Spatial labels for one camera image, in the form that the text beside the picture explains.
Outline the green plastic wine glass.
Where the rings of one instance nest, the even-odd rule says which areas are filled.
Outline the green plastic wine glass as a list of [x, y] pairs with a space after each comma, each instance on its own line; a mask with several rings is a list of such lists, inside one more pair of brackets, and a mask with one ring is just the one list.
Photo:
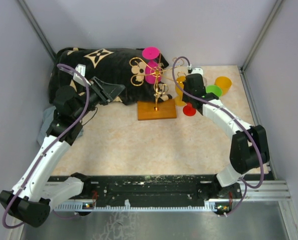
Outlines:
[[206, 92], [207, 93], [213, 93], [217, 97], [221, 97], [222, 96], [222, 89], [219, 86], [217, 86], [217, 85], [208, 85], [206, 87]]

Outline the red plastic wine glass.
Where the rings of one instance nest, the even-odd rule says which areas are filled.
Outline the red plastic wine glass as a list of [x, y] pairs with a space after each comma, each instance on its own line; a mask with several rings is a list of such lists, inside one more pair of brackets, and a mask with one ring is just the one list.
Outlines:
[[192, 117], [196, 114], [196, 109], [189, 102], [183, 107], [182, 111], [188, 117]]

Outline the pink plastic wine glass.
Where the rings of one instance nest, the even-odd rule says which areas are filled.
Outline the pink plastic wine glass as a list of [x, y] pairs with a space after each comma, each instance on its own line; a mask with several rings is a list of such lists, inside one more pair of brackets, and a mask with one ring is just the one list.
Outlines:
[[156, 82], [156, 73], [158, 70], [158, 63], [155, 61], [160, 57], [160, 50], [154, 46], [145, 48], [142, 51], [142, 57], [148, 60], [147, 66], [145, 67], [145, 81], [149, 84], [155, 84]]

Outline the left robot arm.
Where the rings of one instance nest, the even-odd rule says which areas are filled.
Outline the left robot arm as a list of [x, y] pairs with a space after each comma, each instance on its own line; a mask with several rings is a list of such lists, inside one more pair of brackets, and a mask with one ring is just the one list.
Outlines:
[[45, 185], [82, 130], [82, 118], [94, 111], [98, 104], [112, 102], [124, 89], [122, 84], [106, 83], [94, 77], [87, 84], [84, 95], [79, 95], [70, 85], [57, 90], [53, 102], [56, 115], [39, 152], [13, 188], [0, 193], [0, 203], [5, 208], [4, 222], [6, 216], [11, 215], [37, 228], [61, 203], [76, 196], [85, 199], [92, 194], [89, 177], [77, 172], [55, 187], [46, 189]]

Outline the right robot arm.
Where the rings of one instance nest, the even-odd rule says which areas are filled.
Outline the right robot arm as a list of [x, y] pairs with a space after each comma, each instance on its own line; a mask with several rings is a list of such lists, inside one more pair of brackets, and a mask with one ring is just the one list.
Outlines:
[[207, 93], [199, 73], [185, 77], [182, 100], [212, 120], [231, 140], [230, 164], [216, 175], [216, 182], [212, 185], [212, 192], [216, 197], [225, 197], [230, 192], [230, 185], [250, 170], [260, 168], [263, 171], [263, 165], [270, 160], [263, 126], [252, 126], [241, 120], [217, 95]]

